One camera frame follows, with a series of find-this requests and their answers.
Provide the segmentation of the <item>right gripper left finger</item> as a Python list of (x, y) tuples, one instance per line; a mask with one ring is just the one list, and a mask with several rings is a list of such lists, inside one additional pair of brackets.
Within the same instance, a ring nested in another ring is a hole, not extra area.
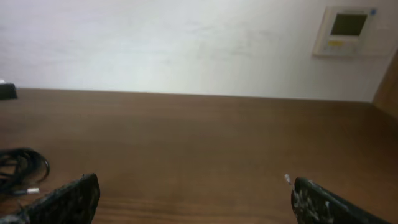
[(90, 224), (100, 200), (96, 174), (84, 174), (1, 218), (1, 224)]

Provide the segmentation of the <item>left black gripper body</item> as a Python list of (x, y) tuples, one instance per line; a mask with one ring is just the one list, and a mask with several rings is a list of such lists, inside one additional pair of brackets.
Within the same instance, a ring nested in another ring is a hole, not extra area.
[(8, 83), (4, 80), (0, 82), (0, 99), (1, 100), (13, 100), (17, 99), (17, 89), (15, 84)]

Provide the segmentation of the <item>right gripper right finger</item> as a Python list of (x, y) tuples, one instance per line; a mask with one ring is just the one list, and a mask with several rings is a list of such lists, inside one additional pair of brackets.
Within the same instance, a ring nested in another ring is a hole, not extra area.
[(291, 204), (299, 224), (389, 224), (304, 177), (292, 184)]

